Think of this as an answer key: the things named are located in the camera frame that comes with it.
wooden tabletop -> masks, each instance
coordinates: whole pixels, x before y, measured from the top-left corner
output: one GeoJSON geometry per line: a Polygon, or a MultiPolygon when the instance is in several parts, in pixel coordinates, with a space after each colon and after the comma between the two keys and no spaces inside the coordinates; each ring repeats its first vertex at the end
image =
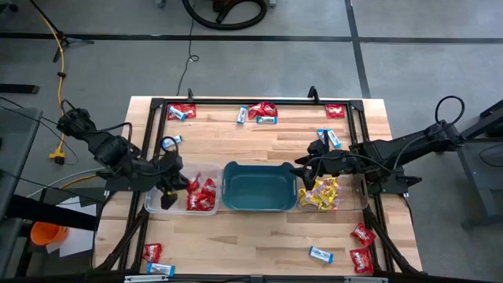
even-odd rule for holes
{"type": "MultiPolygon", "coordinates": [[[[126,121],[133,124],[132,142],[141,145],[151,97],[132,97],[126,121]]],[[[363,100],[370,138],[391,139],[384,101],[363,100]]],[[[278,105],[278,124],[247,120],[237,126],[238,105],[197,105],[197,118],[169,120],[165,135],[181,135],[184,162],[214,162],[222,168],[240,164],[282,164],[307,154],[318,128],[332,128],[350,144],[346,119],[327,119],[323,106],[278,105]]],[[[358,117],[358,140],[361,141],[358,117]]],[[[159,113],[154,123],[152,156],[159,113]]],[[[106,205],[96,237],[95,263],[103,262],[123,236],[131,193],[117,193],[106,205]]],[[[382,196],[387,230],[410,264],[421,270],[409,211],[404,201],[382,196]]],[[[220,204],[216,215],[150,215],[145,243],[161,243],[160,263],[176,266],[177,274],[351,275],[349,251],[362,246],[350,232],[363,221],[360,211],[286,213],[229,211],[220,204]],[[332,264],[308,256],[310,246],[334,253],[332,264]]],[[[381,266],[382,244],[376,241],[381,266]]],[[[130,260],[134,248],[130,250],[130,260]]]]}

orange bucket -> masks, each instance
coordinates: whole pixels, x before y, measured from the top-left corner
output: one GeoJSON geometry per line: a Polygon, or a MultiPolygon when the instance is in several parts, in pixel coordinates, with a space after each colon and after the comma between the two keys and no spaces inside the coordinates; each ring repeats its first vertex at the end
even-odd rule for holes
{"type": "Polygon", "coordinates": [[[36,222],[30,232],[31,241],[36,245],[62,242],[67,236],[68,227],[46,222],[36,222]]]}

clear plastic container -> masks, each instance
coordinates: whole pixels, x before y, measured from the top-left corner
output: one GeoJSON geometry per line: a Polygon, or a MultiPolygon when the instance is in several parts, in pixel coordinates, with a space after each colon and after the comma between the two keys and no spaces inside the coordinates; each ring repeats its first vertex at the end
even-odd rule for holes
{"type": "MultiPolygon", "coordinates": [[[[337,190],[339,204],[337,209],[330,211],[318,210],[314,205],[300,205],[297,201],[297,206],[302,211],[309,212],[336,212],[336,211],[359,211],[366,208],[369,205],[369,199],[367,196],[367,185],[365,182],[365,177],[363,175],[341,175],[337,177],[337,185],[339,188],[337,190]]],[[[299,180],[299,188],[304,188],[304,184],[299,180]]]]}
{"type": "Polygon", "coordinates": [[[218,164],[213,163],[190,163],[183,164],[182,174],[188,179],[196,177],[201,173],[200,186],[202,187],[207,178],[213,179],[217,187],[215,207],[211,211],[188,211],[187,210],[187,191],[177,191],[178,199],[170,209],[165,210],[160,206],[160,198],[163,193],[157,188],[151,189],[145,197],[145,209],[150,213],[159,213],[165,215],[213,215],[217,212],[222,195],[222,169],[218,164]]]}

black tube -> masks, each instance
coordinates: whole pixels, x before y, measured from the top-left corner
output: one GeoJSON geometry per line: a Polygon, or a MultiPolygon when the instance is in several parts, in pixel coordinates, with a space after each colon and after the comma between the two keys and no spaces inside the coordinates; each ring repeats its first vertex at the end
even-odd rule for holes
{"type": "Polygon", "coordinates": [[[215,29],[219,31],[237,31],[245,28],[249,28],[251,26],[254,26],[258,24],[265,16],[267,13],[267,4],[264,0],[232,0],[229,3],[227,3],[224,7],[222,12],[218,15],[216,19],[216,23],[210,22],[209,20],[205,20],[204,18],[200,17],[196,11],[194,11],[193,7],[190,5],[189,0],[182,0],[183,6],[187,10],[187,13],[199,24],[205,26],[206,28],[210,29],[215,29]],[[242,2],[254,2],[257,5],[260,6],[260,12],[257,16],[255,16],[251,20],[246,20],[242,23],[237,23],[237,24],[222,24],[223,19],[227,16],[227,13],[237,4],[240,4],[242,2]]]}

teal plastic bin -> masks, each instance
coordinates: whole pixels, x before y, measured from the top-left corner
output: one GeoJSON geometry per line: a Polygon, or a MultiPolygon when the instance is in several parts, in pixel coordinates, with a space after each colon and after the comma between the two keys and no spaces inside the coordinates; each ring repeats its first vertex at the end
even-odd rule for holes
{"type": "Polygon", "coordinates": [[[297,203],[297,177],[290,163],[280,166],[239,165],[223,170],[222,201],[240,211],[286,211],[297,203]]]}

